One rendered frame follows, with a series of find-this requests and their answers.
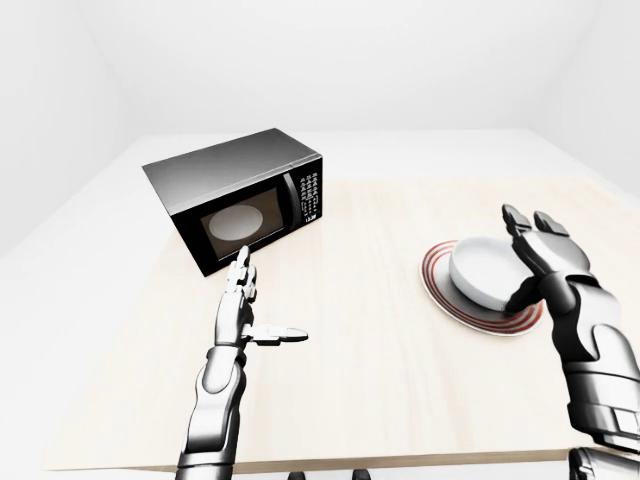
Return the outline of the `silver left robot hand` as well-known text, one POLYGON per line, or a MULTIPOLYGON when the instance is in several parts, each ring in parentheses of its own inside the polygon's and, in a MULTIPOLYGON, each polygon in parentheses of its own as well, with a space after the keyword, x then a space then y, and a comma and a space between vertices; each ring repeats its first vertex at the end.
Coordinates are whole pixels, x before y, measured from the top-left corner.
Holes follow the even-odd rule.
POLYGON ((242 246, 227 272, 227 284, 216 314, 215 346, 244 349, 248 342, 279 346, 282 342, 303 342, 308 334, 292 327, 254 325, 252 304, 257 297, 257 269, 251 263, 248 246, 242 246))

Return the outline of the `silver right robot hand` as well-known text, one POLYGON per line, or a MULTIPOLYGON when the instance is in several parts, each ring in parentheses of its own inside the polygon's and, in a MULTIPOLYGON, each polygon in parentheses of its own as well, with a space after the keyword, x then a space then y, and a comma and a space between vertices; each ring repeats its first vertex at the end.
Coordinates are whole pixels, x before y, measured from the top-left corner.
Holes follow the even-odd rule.
POLYGON ((514 206, 504 204, 502 217, 512 249, 531 271, 507 301, 504 311, 516 313, 542 300, 550 312, 564 315, 577 305, 568 279, 591 280, 590 261, 568 231, 550 215, 536 211, 530 222, 514 206))

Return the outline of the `white bowl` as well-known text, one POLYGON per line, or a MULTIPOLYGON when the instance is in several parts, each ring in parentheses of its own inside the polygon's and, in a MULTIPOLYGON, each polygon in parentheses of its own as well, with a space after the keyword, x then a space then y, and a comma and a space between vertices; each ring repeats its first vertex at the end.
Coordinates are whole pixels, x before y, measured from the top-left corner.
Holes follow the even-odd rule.
POLYGON ((531 276, 508 240, 488 236, 458 241, 450 254, 449 274, 466 297, 494 311, 504 311, 511 296, 531 276))

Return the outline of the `white microwave turntable plate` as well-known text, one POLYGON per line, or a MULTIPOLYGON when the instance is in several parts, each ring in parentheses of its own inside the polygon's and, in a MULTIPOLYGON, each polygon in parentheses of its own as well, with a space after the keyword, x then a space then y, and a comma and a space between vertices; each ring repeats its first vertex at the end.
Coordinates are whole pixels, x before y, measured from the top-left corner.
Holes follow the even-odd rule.
POLYGON ((233 205, 216 212, 208 223, 214 238, 237 241, 255 234, 263 223, 262 213, 251 205, 233 205))

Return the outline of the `white plate with red rings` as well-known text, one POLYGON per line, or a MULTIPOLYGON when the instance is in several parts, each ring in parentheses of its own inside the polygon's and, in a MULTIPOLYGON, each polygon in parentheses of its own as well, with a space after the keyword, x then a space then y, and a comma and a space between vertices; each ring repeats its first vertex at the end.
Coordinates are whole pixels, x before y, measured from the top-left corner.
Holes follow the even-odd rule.
POLYGON ((466 327, 489 335, 515 337, 534 330, 544 313, 542 302, 506 316, 476 304, 457 288, 449 273, 449 257, 457 243, 447 240, 433 245, 421 262, 422 284, 437 306, 466 327))

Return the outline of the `black and silver microwave oven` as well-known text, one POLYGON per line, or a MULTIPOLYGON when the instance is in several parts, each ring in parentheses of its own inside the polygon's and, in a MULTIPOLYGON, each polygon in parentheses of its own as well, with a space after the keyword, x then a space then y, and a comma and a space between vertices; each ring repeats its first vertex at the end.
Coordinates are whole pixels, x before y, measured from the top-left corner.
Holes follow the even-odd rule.
POLYGON ((147 164, 150 184, 201 273, 229 265, 242 246, 260 249, 322 215, 323 157, 273 128, 147 164), (218 211, 251 205, 260 229, 237 241, 209 232, 218 211))

